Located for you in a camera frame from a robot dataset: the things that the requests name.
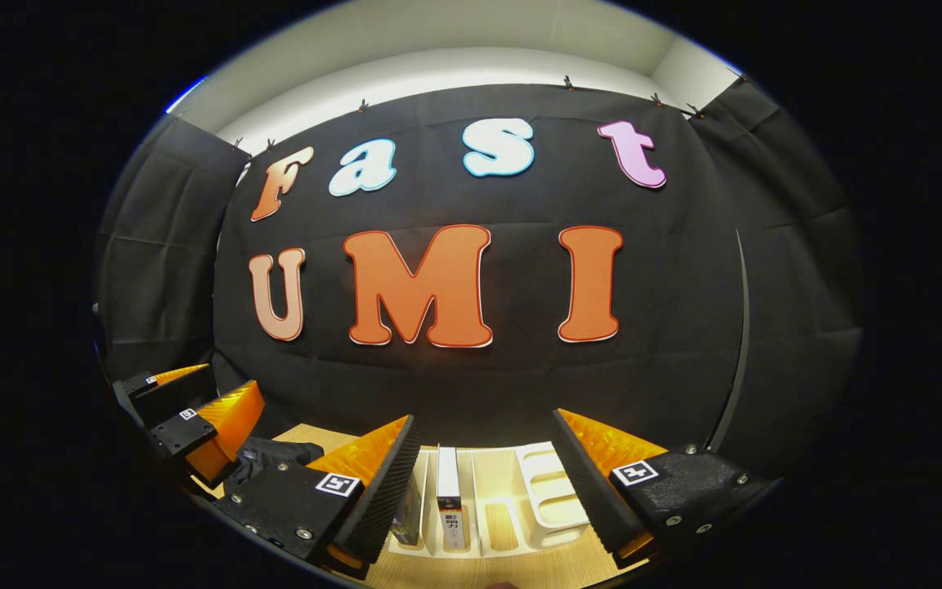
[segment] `cutout letter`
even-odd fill
[[[624,245],[620,232],[606,227],[569,227],[558,234],[572,259],[569,317],[558,328],[563,342],[598,342],[617,334],[612,316],[612,262]]]
[[[635,133],[635,127],[625,120],[603,124],[599,135],[612,139],[612,148],[617,151],[620,168],[631,181],[641,187],[658,189],[664,186],[666,176],[659,168],[650,168],[643,148],[653,149],[653,141],[646,135]]]
[[[533,128],[522,119],[476,120],[464,130],[464,145],[475,150],[464,156],[464,167],[479,178],[517,174],[533,164],[531,138]]]
[[[478,271],[489,242],[485,227],[442,227],[431,238],[414,274],[386,232],[348,237],[343,250],[355,263],[352,342],[382,346],[392,340],[392,331],[380,321],[383,303],[399,335],[412,344],[434,301],[434,325],[427,330],[430,343],[440,348],[487,346],[493,331],[482,323]]]
[[[366,157],[355,161],[356,157],[363,155]],[[395,156],[395,142],[390,139],[373,139],[371,142],[356,146],[340,158],[340,165],[343,165],[343,168],[330,180],[330,194],[348,196],[358,189],[364,191],[382,189],[395,177],[396,170],[392,168],[393,156]]]
[[[253,215],[249,218],[250,221],[255,222],[274,215],[281,206],[281,203],[278,202],[278,191],[281,191],[281,194],[289,193],[289,189],[293,187],[293,182],[296,180],[296,172],[300,169],[298,164],[309,163],[311,156],[314,154],[315,150],[310,146],[306,146],[306,148],[293,155],[268,165],[268,182],[264,183],[261,201],[258,202],[257,208],[253,210]]]
[[[255,256],[249,260],[249,273],[253,276],[253,304],[257,307],[257,320],[268,335],[283,342],[296,339],[303,328],[303,302],[300,299],[300,265],[303,250],[294,247],[278,254],[278,265],[285,280],[285,318],[279,318],[271,305],[271,256]]]

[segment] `black backdrop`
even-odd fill
[[[246,157],[169,116],[128,161],[94,250],[93,301],[109,374],[209,362],[220,221]]]
[[[460,137],[478,119],[533,126],[533,164],[511,178],[464,170]],[[598,126],[628,120],[657,146],[666,184],[626,178]],[[397,145],[395,178],[377,191],[333,197],[340,157],[375,138]],[[305,146],[315,154],[274,215],[249,219],[266,168]],[[801,149],[800,145],[788,146]],[[676,108],[602,91],[501,85],[457,88],[352,112],[277,142],[252,161],[224,219],[213,291],[221,361],[254,378],[290,419],[358,434],[406,413],[425,443],[503,447],[549,439],[550,411],[565,407],[664,445],[704,443],[729,391],[740,345],[740,256],[726,180]],[[491,233],[482,253],[482,317],[493,342],[444,349],[420,336],[385,346],[348,338],[355,324],[352,261],[343,242],[382,230],[415,271],[438,228],[473,223]],[[624,236],[613,269],[620,331],[603,342],[558,338],[568,315],[566,227]],[[253,309],[249,259],[289,247],[307,254],[302,334],[273,339]],[[284,317],[280,268],[272,299]],[[433,309],[425,325],[433,323]],[[266,432],[270,435],[280,431]]]

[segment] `white letter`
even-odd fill
[[[479,178],[517,174],[533,164],[530,138],[533,128],[522,119],[476,120],[464,130],[464,145],[475,150],[464,156],[464,167]]]
[[[356,157],[366,154],[362,160]],[[390,139],[373,139],[371,142],[356,146],[340,158],[343,165],[330,180],[330,194],[348,196],[353,191],[380,190],[395,177],[392,157],[395,156],[395,142]]]

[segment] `letter m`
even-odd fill
[[[380,305],[407,344],[416,341],[427,308],[434,301],[434,325],[427,339],[442,348],[481,348],[493,331],[482,323],[479,268],[490,235],[478,225],[438,230],[416,273],[409,272],[386,232],[360,232],[344,241],[355,264],[355,326],[352,342],[382,346],[392,331],[380,321]]]

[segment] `box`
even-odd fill
[[[415,546],[419,539],[419,508],[421,508],[421,497],[419,489],[416,488],[416,478],[409,477],[409,486],[406,489],[399,510],[392,519],[392,533],[395,538],[407,546]]]
[[[442,545],[448,551],[463,551],[464,511],[460,504],[460,477],[456,467],[456,448],[438,447],[438,472],[435,477],[435,497],[438,517],[442,518]]]

